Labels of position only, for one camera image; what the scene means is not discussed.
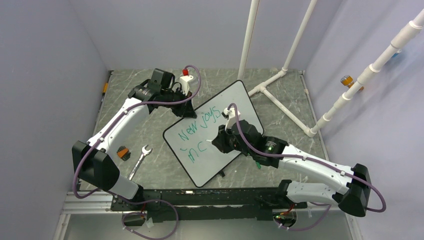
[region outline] gray wall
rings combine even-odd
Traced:
[[[70,0],[107,67],[238,68],[250,0]],[[281,68],[309,0],[260,1],[247,68]],[[304,70],[342,0],[320,0],[291,68]]]
[[[67,0],[0,1],[0,235],[53,237],[108,72]]]
[[[373,63],[390,40],[422,9],[422,0],[345,1],[306,69],[306,84],[318,117]],[[368,167],[387,201],[384,213],[359,220],[364,239],[423,239],[422,149],[424,32],[391,59],[322,134],[332,161]],[[376,196],[370,207],[380,208]]]

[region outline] pvc pipe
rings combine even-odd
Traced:
[[[308,23],[309,18],[312,15],[312,11],[314,10],[316,3],[317,3],[317,0],[311,0],[309,3],[309,6],[307,7],[305,16],[303,17],[302,23],[300,24],[299,30],[297,31],[296,37],[294,38],[290,51],[288,52],[288,56],[285,59],[284,66],[282,67],[282,70],[285,72],[287,72],[287,70],[289,69],[290,61],[292,61],[293,55],[295,54],[299,41],[301,40],[301,37],[304,34],[306,24]]]
[[[281,78],[282,76],[286,75],[286,72],[281,70],[279,71],[277,74],[275,74],[274,76],[272,76],[270,79],[259,83],[257,86],[255,86],[252,90],[249,91],[249,97],[251,97],[252,95],[254,95],[255,93],[259,93],[261,92],[261,88],[266,88],[269,84],[271,84],[272,82],[274,82],[275,80]]]
[[[295,124],[297,124],[303,132],[309,132],[309,127],[307,127],[302,121],[299,120],[287,107],[285,107],[277,98],[275,98],[266,88],[262,88],[261,92],[267,96],[283,113],[285,113]]]
[[[384,50],[384,52],[375,60],[374,63],[368,65],[367,68],[358,76],[357,81],[353,84],[349,90],[344,92],[338,100],[334,103],[333,107],[318,120],[316,125],[312,127],[307,135],[309,137],[315,136],[318,130],[325,127],[334,114],[345,106],[353,96],[367,84],[387,63],[388,60],[395,54],[399,49],[403,48],[411,39],[413,39],[423,29],[424,25],[424,9],[418,14],[418,16],[409,21],[405,27],[403,27],[399,33],[391,40],[390,45]]]
[[[243,80],[246,62],[248,61],[249,48],[251,46],[253,28],[255,26],[256,14],[258,13],[259,0],[252,0],[250,4],[249,18],[247,19],[246,34],[244,35],[243,50],[241,52],[240,67],[238,68],[237,80]]]

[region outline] marble surface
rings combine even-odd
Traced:
[[[181,76],[181,69],[164,70],[172,72],[177,78]],[[112,72],[96,131],[103,128],[115,115],[127,98],[128,92],[134,86],[149,79],[152,72],[152,69],[115,70]],[[277,72],[277,70],[271,69],[246,69],[244,85],[249,91]],[[238,69],[200,69],[200,73],[202,86],[198,96],[192,100],[194,108],[236,81]],[[190,70],[190,74],[195,76],[196,72]],[[283,78],[270,84],[267,89],[303,123],[309,127],[314,125],[311,109],[297,70],[289,70]],[[318,135],[313,138],[306,136],[292,120],[262,93],[253,95],[251,100],[262,122],[265,135],[286,140],[305,152],[324,158]],[[140,123],[123,143],[131,151],[131,158],[127,161],[116,162],[121,174],[126,176],[132,170],[140,156],[141,148],[149,144],[153,151],[144,159],[133,178],[134,182],[145,189],[195,188],[162,137],[163,131],[177,120],[178,118],[172,114],[170,109],[159,107],[150,114],[146,121]],[[251,157],[243,155],[238,156],[223,171],[225,177],[215,176],[204,188],[276,187],[282,179],[313,182],[313,179],[308,179],[292,170],[268,166],[262,166],[261,169],[258,169]],[[86,182],[81,184],[81,190],[93,188]]]

